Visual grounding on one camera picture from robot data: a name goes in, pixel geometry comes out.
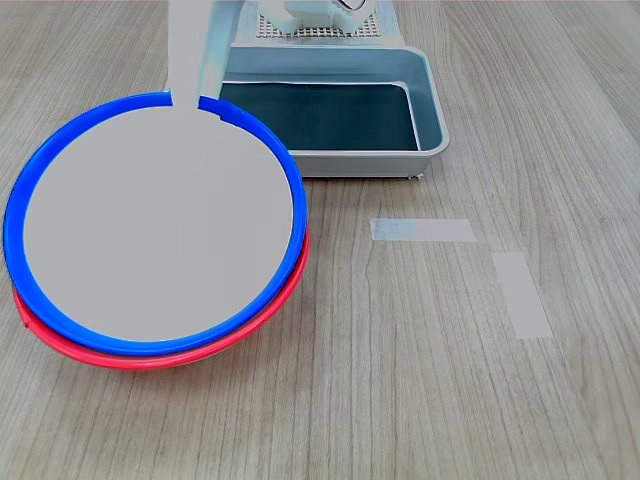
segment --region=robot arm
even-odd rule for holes
[[[375,9],[376,0],[260,0],[260,13],[284,34],[299,28],[335,27],[355,33]]]

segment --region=round container lid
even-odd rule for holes
[[[167,355],[260,312],[305,229],[302,179],[264,125],[224,101],[183,111],[154,93],[89,111],[36,152],[7,205],[5,259],[58,334]]]

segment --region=red lid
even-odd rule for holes
[[[18,312],[20,313],[25,326],[49,347],[73,360],[93,365],[95,367],[111,368],[116,370],[156,370],[160,368],[177,367],[202,360],[226,350],[235,343],[251,335],[254,331],[269,321],[269,319],[271,319],[271,317],[273,317],[273,315],[286,303],[295,290],[307,264],[309,250],[309,230],[307,229],[302,246],[302,252],[300,253],[300,257],[298,258],[298,261],[284,287],[280,292],[278,292],[271,303],[269,303],[251,321],[226,337],[205,346],[170,355],[156,357],[123,357],[85,348],[58,335],[42,323],[24,304],[15,288],[13,290],[13,296],[16,306],[18,307]]]

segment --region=metal grate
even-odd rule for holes
[[[378,16],[374,12],[369,18],[367,18],[354,34],[344,33],[342,30],[331,27],[321,28],[301,28],[291,34],[284,34],[273,24],[258,14],[258,38],[307,38],[307,37],[333,37],[333,38],[361,38],[361,37],[379,37],[380,26],[378,24]]]

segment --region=white tape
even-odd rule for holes
[[[476,242],[469,220],[372,218],[371,236],[386,241]]]
[[[516,338],[553,337],[524,254],[494,253],[492,257]]]

